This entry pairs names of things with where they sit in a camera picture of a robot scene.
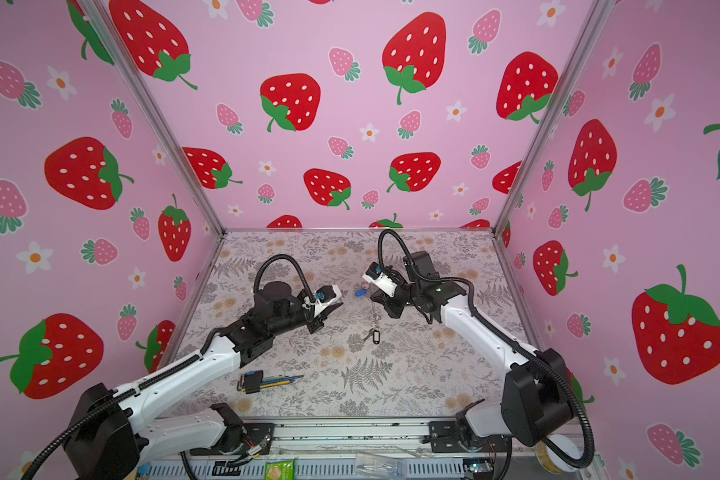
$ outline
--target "strawberry print wallpaper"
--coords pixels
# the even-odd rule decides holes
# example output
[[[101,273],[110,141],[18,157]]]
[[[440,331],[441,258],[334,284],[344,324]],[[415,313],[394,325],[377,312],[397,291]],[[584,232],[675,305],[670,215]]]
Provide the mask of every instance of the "strawberry print wallpaper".
[[[720,2],[619,2],[522,197],[504,242],[608,478],[720,478]]]
[[[262,228],[495,223],[590,4],[108,6],[224,224]]]
[[[77,3],[0,2],[0,478],[155,369],[205,226]],[[74,476],[57,452],[37,478]]]

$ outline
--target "pink backdrop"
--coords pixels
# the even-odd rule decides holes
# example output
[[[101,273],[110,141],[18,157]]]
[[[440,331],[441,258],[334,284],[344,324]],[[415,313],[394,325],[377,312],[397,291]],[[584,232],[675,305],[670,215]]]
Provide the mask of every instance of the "pink backdrop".
[[[634,69],[656,42],[660,68],[648,62],[638,79],[650,79],[650,90],[630,100]],[[509,253],[526,259],[523,266],[518,257],[516,274],[543,345],[565,356],[583,399],[594,398],[586,408],[610,477],[720,478],[720,130],[703,133],[720,124],[720,2],[615,6],[576,89],[584,104],[560,116],[510,221]],[[593,119],[607,133],[591,124],[581,147],[580,130]],[[607,135],[617,150],[613,175],[584,211],[587,196],[572,191],[568,175],[593,158],[601,174],[608,170],[613,150],[607,158],[606,142],[593,144]],[[545,191],[547,160],[554,178]],[[565,222],[554,212],[560,206]],[[549,276],[534,271],[534,252],[550,240],[564,248],[568,272],[578,272],[556,295],[547,291]],[[687,296],[645,293],[660,284],[681,290],[678,265],[685,294],[714,313]]]
[[[22,336],[48,319],[45,337],[37,338],[30,351],[22,351],[23,360],[0,362],[0,478],[20,476],[20,468],[65,427],[83,390],[98,382],[116,386],[146,374],[145,351],[136,348],[136,341],[148,346],[147,338],[159,322],[178,321],[186,301],[177,297],[174,279],[182,276],[188,287],[186,294],[191,295],[195,278],[212,248],[213,237],[203,234],[205,220],[173,165],[170,161],[156,162],[153,150],[158,150],[157,139],[120,74],[113,65],[99,59],[90,45],[86,46],[87,60],[83,60],[83,43],[84,36],[72,23],[66,2],[0,2],[0,60],[14,65],[24,76],[18,85],[25,94],[31,88],[23,86],[23,82],[31,82],[40,96],[40,106],[31,109],[22,108],[17,100],[0,93],[0,179],[18,186],[27,205],[26,214],[18,218],[22,226],[0,235],[0,357],[18,354]],[[1,82],[5,89],[8,84]],[[132,125],[128,139],[112,118],[110,105],[115,99],[123,101],[129,112]],[[119,121],[128,134],[128,121]],[[46,158],[52,152],[83,137],[95,138],[106,146],[120,172],[135,179],[134,184],[124,180],[119,201],[107,210],[94,210],[62,196],[49,185],[44,172]],[[89,144],[94,143],[86,140],[79,146],[80,157],[76,160],[85,158]],[[101,155],[100,150],[94,153]],[[70,162],[68,156],[57,161]],[[67,175],[78,167],[68,164]],[[101,188],[103,184],[95,174],[89,177],[89,182]],[[62,190],[69,188],[53,181]],[[76,191],[86,187],[82,178],[70,182],[77,184]],[[89,191],[95,192],[96,200],[100,198],[100,191]],[[105,194],[111,195],[111,188]],[[158,239],[158,219],[162,210],[173,205],[172,194],[192,225],[186,252],[177,262],[169,260]],[[17,201],[11,206],[20,205]],[[141,208],[150,223],[146,240],[134,231],[130,218],[134,207]],[[116,258],[105,265],[98,261],[106,261],[106,256],[93,258],[89,264],[80,253],[83,244],[102,238],[116,247]],[[129,279],[135,268],[143,282],[136,288]],[[123,341],[118,325],[123,327],[124,335],[133,326],[132,319],[118,323],[128,305],[135,307],[136,313],[131,315],[130,311],[124,317],[134,316],[136,324]],[[53,317],[57,313],[74,316],[83,325],[71,317]],[[61,323],[67,329],[60,330]],[[48,347],[40,343],[41,339],[48,340]],[[31,358],[44,355],[43,349],[53,353],[47,365],[39,364],[42,359]],[[88,359],[100,357],[102,349],[103,358],[95,366],[96,361]],[[11,369],[20,360],[32,376],[24,380],[30,381],[24,393],[10,377]],[[58,389],[63,390],[38,398]],[[56,453],[37,478],[73,477],[66,456]]]
[[[506,96],[503,90],[506,84],[502,83],[504,70],[519,54],[533,52],[560,72],[591,4],[589,0],[569,0],[563,5],[559,1],[527,4],[462,0],[454,6],[436,0],[366,0],[317,5],[309,0],[273,0],[260,10],[246,9],[247,18],[239,3],[223,0],[217,4],[220,8],[215,8],[210,0],[146,2],[170,23],[160,34],[154,33],[160,31],[155,25],[158,22],[165,25],[166,21],[155,19],[151,12],[140,17],[135,13],[138,5],[132,1],[110,3],[121,36],[132,49],[136,62],[148,72],[144,80],[179,142],[184,147],[215,152],[230,164],[232,180],[243,182],[206,191],[225,225],[231,228],[264,227],[282,215],[295,216],[303,226],[368,226],[377,220],[394,220],[395,214],[397,223],[410,227],[462,226],[474,220],[493,223],[506,198],[504,192],[493,187],[494,178],[502,177],[503,170],[522,159],[536,129],[528,116],[517,121],[499,116],[496,104],[500,89],[504,92],[502,102]],[[490,35],[498,18],[495,12],[477,28],[478,38],[490,40],[486,42],[488,48],[480,53],[475,49],[473,54],[470,49],[473,27],[493,10],[500,11],[498,33],[495,37]],[[397,105],[398,87],[387,79],[382,53],[391,55],[393,49],[400,48],[400,61],[394,62],[392,70],[405,63],[403,52],[407,44],[420,41],[419,32],[423,33],[428,24],[414,24],[412,32],[415,30],[417,36],[410,41],[403,35],[393,46],[385,45],[425,12],[442,17],[445,34],[436,26],[439,21],[432,20],[437,15],[424,22],[432,22],[432,32],[424,34],[424,43],[417,44],[426,48],[413,49],[410,63],[417,69],[414,80],[419,78],[423,85],[428,83],[424,72],[429,71],[428,64],[432,64],[432,69],[442,67],[442,74],[424,91],[404,90],[402,105]],[[431,54],[429,50],[430,41],[437,36],[433,33],[439,35],[434,45],[442,47],[444,43],[444,56],[438,58],[437,64],[430,55],[440,53]],[[177,39],[179,46],[174,47],[171,40]],[[172,58],[191,54],[191,68],[181,76],[198,89],[192,90],[175,75],[172,82],[152,78],[154,62],[159,60],[149,48],[153,52],[165,48]],[[351,54],[350,62],[358,63],[359,78],[354,82],[336,74],[328,55],[333,48],[344,51],[338,54],[338,64],[349,60],[346,52]],[[523,69],[532,62],[535,60],[525,62]],[[511,70],[514,79],[514,66]],[[543,88],[546,82],[540,76],[542,71],[539,62],[535,71],[538,81],[530,88]],[[316,113],[310,113],[313,123],[307,129],[289,131],[274,123],[268,132],[272,117],[262,109],[260,87],[265,80],[284,74],[312,77],[319,85],[319,106]],[[524,80],[525,77],[515,82],[515,91],[527,87]],[[510,110],[515,102],[520,102],[512,99],[515,91],[510,95]],[[522,95],[530,93],[533,92],[523,91]],[[291,96],[284,104],[294,108],[294,99]],[[269,100],[282,102],[280,97]],[[232,133],[220,122],[218,104],[234,112],[224,110],[225,124],[239,121],[242,132]],[[401,119],[414,110],[421,116],[421,126],[412,138],[403,140],[398,136]],[[448,120],[449,112],[454,110],[460,111],[458,121]],[[538,111],[535,117],[543,114],[543,110]],[[295,108],[293,115],[292,123],[298,126]],[[370,138],[374,140],[364,140],[369,138],[365,133],[368,124],[372,125]],[[330,138],[346,140],[337,152],[342,153],[349,146],[354,155],[351,158],[335,155],[328,146]],[[490,154],[488,164],[482,164],[482,168],[471,163],[472,151],[479,145],[484,145]],[[393,185],[389,178],[393,159],[425,152],[436,154],[442,162],[435,176],[426,181],[422,177],[426,187],[410,193],[392,187],[386,193]],[[311,168],[327,170],[348,180],[352,186],[351,197],[346,200],[349,211],[344,204],[323,206],[314,201],[302,178]],[[274,190],[271,203],[259,199],[258,190],[263,185]],[[464,190],[463,196],[454,195],[460,187],[468,190]],[[378,201],[367,210],[362,202],[371,190],[378,192]],[[475,208],[480,213],[470,215],[473,204],[483,198],[489,199],[489,205]]]

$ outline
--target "green snack package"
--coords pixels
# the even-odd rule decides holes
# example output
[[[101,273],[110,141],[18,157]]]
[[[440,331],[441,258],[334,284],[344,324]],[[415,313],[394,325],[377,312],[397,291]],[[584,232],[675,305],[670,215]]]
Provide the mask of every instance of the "green snack package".
[[[264,471],[264,480],[293,480],[293,460],[268,463]]]

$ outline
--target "white flower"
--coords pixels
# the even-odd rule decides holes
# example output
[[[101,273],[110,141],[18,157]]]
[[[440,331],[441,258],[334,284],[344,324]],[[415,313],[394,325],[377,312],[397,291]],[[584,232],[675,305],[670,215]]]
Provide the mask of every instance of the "white flower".
[[[33,241],[29,244],[29,251],[19,252],[18,254],[16,254],[16,258],[18,258],[22,262],[27,263],[27,274],[31,274],[38,268],[40,270],[50,270],[50,262],[48,262],[48,259],[53,254],[53,250],[48,248],[41,249],[40,245],[38,245],[38,242]]]
[[[603,248],[603,255],[605,256],[605,260],[603,260],[603,268],[610,267],[610,269],[613,270],[614,273],[619,271],[619,264],[626,260],[626,258],[624,258],[624,255],[619,255],[618,245],[614,245],[614,248],[610,250],[608,250],[607,248]]]
[[[643,123],[653,124],[653,131],[659,131],[664,120],[670,120],[675,117],[675,109],[670,108],[672,100],[674,99],[675,94],[670,94],[670,96],[664,100],[654,98],[650,104],[651,112],[646,119],[643,120]]]
[[[142,272],[139,270],[138,266],[134,267],[134,272],[131,275],[128,275],[128,280],[131,281],[130,287],[132,289],[137,289],[140,286],[144,286],[144,277],[146,276],[146,272]]]
[[[75,87],[70,83],[70,75],[67,72],[56,72],[56,69],[48,65],[48,86],[55,88],[64,100],[69,100],[70,95],[77,93]]]
[[[608,55],[608,58],[603,60],[603,78],[613,77],[616,74],[616,66],[621,62],[623,56],[624,54],[619,53],[614,47],[614,51]]]
[[[277,168],[274,168],[272,166],[271,161],[268,161],[268,162],[259,161],[259,171],[264,172],[267,177],[271,177],[272,172],[277,172]]]
[[[360,129],[360,133],[362,134],[363,141],[376,141],[376,135],[378,135],[378,130],[376,130],[372,124],[368,124],[367,127]]]
[[[32,463],[35,457],[37,457],[38,454],[34,452],[24,452],[21,454],[21,460],[19,460],[19,465],[10,471],[8,475],[5,475],[6,478],[9,478],[10,480],[20,480],[21,477],[24,475],[24,472],[27,471],[27,468],[29,468],[29,465]],[[38,473],[40,473],[43,470],[43,467],[40,467],[38,470]]]
[[[653,11],[658,12],[659,8],[661,8],[662,3],[664,3],[664,0],[648,0],[648,3],[646,4],[646,9],[653,7]]]
[[[163,167],[166,166],[166,153],[163,150],[162,145],[157,145],[154,150],[152,150],[152,155],[155,156],[155,163],[158,165],[163,165]]]
[[[216,18],[220,16],[226,20],[225,7],[230,4],[230,0],[202,0],[202,3],[208,5],[208,16]]]
[[[611,380],[614,380],[614,385],[619,385],[619,379],[626,377],[624,370],[619,368],[619,359],[609,360],[607,357],[603,357],[605,361],[605,370],[603,375],[609,376]]]
[[[540,6],[541,16],[536,25],[548,24],[553,27],[557,21],[557,15],[565,12],[565,5],[560,5],[560,0],[552,0],[549,3],[542,3]]]
[[[635,464],[624,462],[624,459],[619,457],[619,465],[621,465],[621,468],[619,468],[619,476],[624,480],[640,480],[637,474],[635,474],[637,470]]]
[[[547,333],[547,335],[552,338],[552,335],[554,334],[554,327],[552,326],[552,322],[546,321],[544,322],[544,331]]]
[[[454,186],[454,197],[456,195],[460,195],[461,197],[464,196],[464,194],[469,190],[469,187],[464,186],[464,182],[461,182],[459,185]]]
[[[467,111],[467,108],[462,107],[461,100],[458,100],[455,104],[447,106],[445,108],[445,111],[448,112],[448,116],[445,118],[445,120],[461,121],[461,114]]]

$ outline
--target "table surface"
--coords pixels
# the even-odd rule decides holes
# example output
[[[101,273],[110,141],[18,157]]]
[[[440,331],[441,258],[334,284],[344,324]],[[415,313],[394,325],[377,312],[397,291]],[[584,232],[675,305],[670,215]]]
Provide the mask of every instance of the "table surface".
[[[402,231],[411,252],[426,250],[441,274],[475,284],[475,302],[507,330],[525,341],[518,312],[487,232]],[[176,404],[170,415],[198,412],[227,402],[240,417],[283,416],[452,416],[480,398],[501,398],[502,380],[455,331],[407,308],[391,319],[384,308],[355,292],[361,275],[376,260],[378,231],[240,231],[228,234],[200,304],[182,338],[178,357],[200,348],[216,326],[238,320],[253,305],[251,288],[261,263],[275,254],[297,259],[312,290],[337,284],[344,305],[325,327],[309,335],[300,328],[275,338],[275,345],[237,373],[207,383]],[[384,264],[404,272],[402,251],[384,240]],[[280,280],[298,293],[296,271],[286,261],[271,264],[262,284]],[[372,328],[381,343],[363,341]],[[304,375],[299,381],[246,395],[236,390],[240,373]]]

